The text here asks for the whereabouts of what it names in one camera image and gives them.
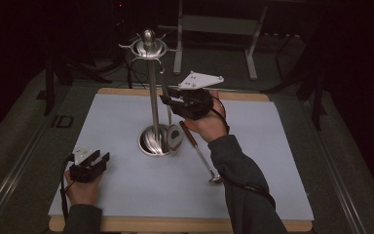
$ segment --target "dark sleeve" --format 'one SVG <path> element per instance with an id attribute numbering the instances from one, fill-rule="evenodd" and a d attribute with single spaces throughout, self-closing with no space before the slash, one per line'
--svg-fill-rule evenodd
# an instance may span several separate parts
<path id="1" fill-rule="evenodd" d="M 69 209 L 63 233 L 99 234 L 102 210 L 91 205 L 74 205 Z"/>
<path id="2" fill-rule="evenodd" d="M 265 197 L 233 184 L 257 184 L 269 191 L 260 168 L 243 154 L 236 137 L 223 136 L 212 141 L 208 147 L 215 169 L 226 178 L 226 203 L 234 233 L 287 233 L 274 207 Z"/>

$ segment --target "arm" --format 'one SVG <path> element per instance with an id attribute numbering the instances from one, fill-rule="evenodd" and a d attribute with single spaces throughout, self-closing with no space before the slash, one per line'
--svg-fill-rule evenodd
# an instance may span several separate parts
<path id="1" fill-rule="evenodd" d="M 217 92 L 211 93 L 218 98 Z M 218 101 L 214 109 L 225 116 Z M 265 177 L 257 164 L 245 156 L 235 136 L 227 135 L 220 117 L 209 112 L 206 117 L 193 121 L 187 120 L 208 142 L 211 161 L 217 171 L 225 178 L 226 204 L 235 234 L 241 233 L 286 233 L 270 202 L 263 196 L 244 190 L 235 184 L 256 184 L 269 191 Z"/>
<path id="2" fill-rule="evenodd" d="M 94 204 L 97 201 L 98 185 L 102 175 L 89 183 L 71 181 L 69 171 L 65 172 L 65 178 L 68 183 L 66 194 L 72 206 L 63 233 L 100 233 L 102 210 Z"/>

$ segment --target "dark background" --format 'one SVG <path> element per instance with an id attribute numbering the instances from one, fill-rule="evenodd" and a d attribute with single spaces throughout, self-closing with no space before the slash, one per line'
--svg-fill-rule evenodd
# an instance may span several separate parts
<path id="1" fill-rule="evenodd" d="M 154 28 L 158 21 L 175 25 L 176 11 L 169 9 L 176 9 L 176 1 L 138 0 L 130 5 L 130 1 L 97 1 L 95 6 L 90 2 L 0 2 L 0 122 L 29 80 L 44 69 L 46 40 L 77 61 L 92 64 L 93 57 L 113 59 L 119 49 L 112 41 L 125 41 L 131 32 Z M 205 10 L 197 4 L 189 7 Z M 244 14 L 223 11 L 223 7 L 206 10 L 227 12 L 231 17 Z M 263 30 L 280 32 L 284 22 L 299 20 L 295 9 L 271 8 Z M 148 14 L 157 13 L 159 17 L 150 20 Z M 121 20 L 121 31 L 112 30 Z M 324 88 L 332 94 L 374 176 L 374 1 L 327 9 L 311 40 L 326 71 Z"/>

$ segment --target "metal utensil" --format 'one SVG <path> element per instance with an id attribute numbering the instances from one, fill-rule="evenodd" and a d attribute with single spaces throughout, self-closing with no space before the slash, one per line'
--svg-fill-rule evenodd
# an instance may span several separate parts
<path id="1" fill-rule="evenodd" d="M 190 140 L 191 144 L 197 149 L 197 152 L 199 152 L 200 157 L 202 157 L 203 162 L 205 162 L 208 171 L 211 174 L 211 179 L 209 182 L 213 183 L 221 183 L 223 182 L 223 178 L 220 175 L 216 175 L 214 171 L 212 170 L 210 164 L 207 162 L 205 155 L 203 155 L 202 151 L 200 150 L 199 146 L 197 145 L 196 140 L 193 138 L 193 135 L 191 135 L 190 130 L 187 128 L 187 126 L 184 124 L 183 121 L 180 121 L 181 129 L 183 129 L 184 134 L 187 136 L 187 138 Z"/>

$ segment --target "person's left hand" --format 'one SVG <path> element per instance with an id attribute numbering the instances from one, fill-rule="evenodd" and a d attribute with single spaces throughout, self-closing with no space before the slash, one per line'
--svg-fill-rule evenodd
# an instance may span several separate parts
<path id="1" fill-rule="evenodd" d="M 68 183 L 66 195 L 71 201 L 71 205 L 86 204 L 94 205 L 98 199 L 98 185 L 102 174 L 88 183 L 74 182 L 71 180 L 69 170 L 65 172 L 65 178 Z"/>

